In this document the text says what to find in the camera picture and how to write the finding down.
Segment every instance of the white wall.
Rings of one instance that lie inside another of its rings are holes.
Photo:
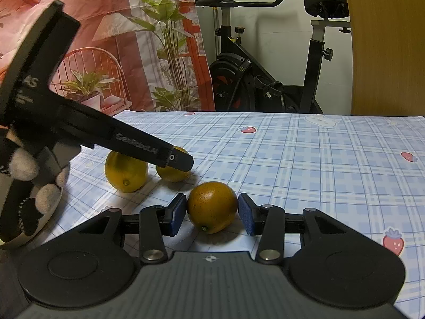
[[[212,8],[197,9],[211,63],[215,57]],[[304,83],[312,19],[315,18],[305,12],[304,0],[285,0],[274,8],[232,9],[232,26],[245,27],[242,45],[284,85]],[[323,60],[316,100],[325,114],[349,115],[353,77],[351,34],[326,28],[325,42],[325,48],[334,50],[334,57],[332,61]]]

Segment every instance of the strawberry print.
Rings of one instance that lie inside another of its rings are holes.
[[[404,247],[404,241],[401,238],[401,234],[399,233],[399,231],[393,230],[391,228],[385,232],[382,244],[385,248],[394,252],[395,255],[400,255]]]
[[[418,158],[416,156],[413,156],[410,152],[401,152],[401,156],[409,162],[416,163],[418,161]]]
[[[257,132],[255,127],[242,127],[241,129],[242,133],[255,133]]]

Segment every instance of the blue foam pad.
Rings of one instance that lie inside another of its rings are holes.
[[[254,236],[254,219],[252,217],[251,207],[242,195],[239,195],[237,210],[239,211],[239,216],[244,224],[246,233]]]
[[[177,235],[185,215],[186,215],[186,196],[183,194],[178,198],[176,207],[174,208],[173,220],[171,222],[170,236]]]

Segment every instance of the lemon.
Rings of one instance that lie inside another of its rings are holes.
[[[175,146],[174,148],[184,153],[188,153],[185,149],[179,146]],[[158,173],[161,179],[168,182],[183,181],[184,179],[187,179],[190,175],[190,171],[181,171],[178,169],[171,168],[169,166],[162,168],[162,167],[158,167],[158,165],[156,166],[156,172]]]
[[[115,189],[124,193],[135,192],[146,181],[147,163],[111,151],[106,158],[105,175]]]
[[[236,211],[236,194],[222,182],[200,184],[188,198],[189,219],[207,234],[226,228],[235,219]]]

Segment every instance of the wooden panel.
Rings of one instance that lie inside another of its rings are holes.
[[[348,0],[353,115],[425,115],[425,0]]]

